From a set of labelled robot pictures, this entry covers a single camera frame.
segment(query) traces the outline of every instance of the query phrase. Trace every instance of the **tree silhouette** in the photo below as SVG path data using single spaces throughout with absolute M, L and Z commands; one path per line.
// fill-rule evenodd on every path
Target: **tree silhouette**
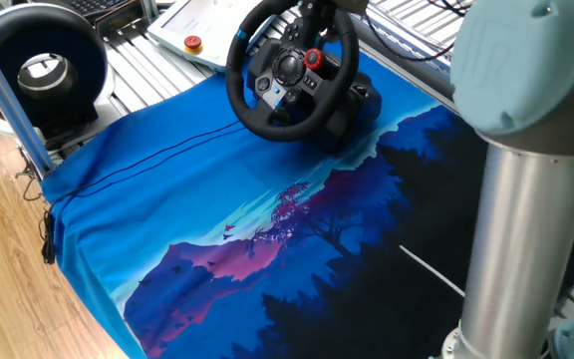
M 462 299 L 399 245 L 412 248 L 447 277 L 465 280 L 485 144 L 460 119 L 447 120 L 424 131 L 437 157 L 380 145 L 375 159 L 352 172 L 332 173 L 321 191 L 291 196 L 294 202 L 280 217 L 302 214 L 298 222 L 307 223 L 302 228 L 281 221 L 292 238 L 300 230 L 311 231 L 312 221 L 339 237 L 342 229 L 337 234 L 332 227 L 364 226 L 361 213 L 372 205 L 395 218 L 395 225 L 383 228 L 377 244 L 362 243 L 356 254 L 360 260 L 345 255 L 330 260 L 329 282 L 312 277 L 318 295 L 294 300 L 265 295 L 272 324 L 258 332 L 262 345 L 252 351 L 235 348 L 233 358 L 414 359 L 439 352 L 444 336 L 457 325 Z M 389 190 L 390 185 L 397 190 Z

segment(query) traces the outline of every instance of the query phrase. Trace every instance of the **red button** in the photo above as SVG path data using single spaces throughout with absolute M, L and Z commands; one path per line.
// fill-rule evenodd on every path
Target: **red button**
M 200 47 L 201 44 L 202 44 L 202 41 L 200 40 L 200 38 L 198 36 L 187 36 L 185 38 L 185 46 L 188 49 L 196 50 Z
M 305 66 L 311 71 L 318 71 L 325 62 L 325 55 L 318 49 L 309 49 L 305 54 Z

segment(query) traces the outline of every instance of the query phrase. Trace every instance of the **keyboard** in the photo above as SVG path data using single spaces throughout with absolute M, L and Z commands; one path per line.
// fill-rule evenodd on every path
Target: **keyboard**
M 127 1 L 128 0 L 65 0 L 63 2 L 81 15 L 89 16 L 97 13 L 110 12 L 110 10 L 123 5 Z

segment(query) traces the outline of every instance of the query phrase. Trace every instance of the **mountain print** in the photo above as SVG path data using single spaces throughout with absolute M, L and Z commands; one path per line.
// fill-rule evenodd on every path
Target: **mountain print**
M 444 107 L 408 118 L 354 169 L 224 218 L 219 242 L 170 245 L 125 321 L 148 358 L 437 355 L 462 297 L 401 246 L 465 288 L 485 155 Z

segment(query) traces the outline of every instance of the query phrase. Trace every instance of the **racing wheel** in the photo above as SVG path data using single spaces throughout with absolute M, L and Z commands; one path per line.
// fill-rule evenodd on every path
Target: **racing wheel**
M 365 101 L 376 109 L 370 111 L 373 119 L 382 103 L 371 79 L 358 72 L 358 36 L 347 12 L 334 9 L 327 25 L 340 39 L 342 58 L 338 58 L 322 51 L 319 30 L 324 26 L 309 23 L 301 6 L 303 17 L 288 25 L 280 40 L 268 39 L 249 65 L 247 86 L 258 99 L 257 106 L 249 107 L 243 95 L 242 69 L 249 37 L 267 18 L 295 4 L 293 0 L 264 0 L 242 22 L 227 58 L 227 96 L 236 117 L 253 134 L 278 142 L 317 135 L 323 149 L 332 151 Z

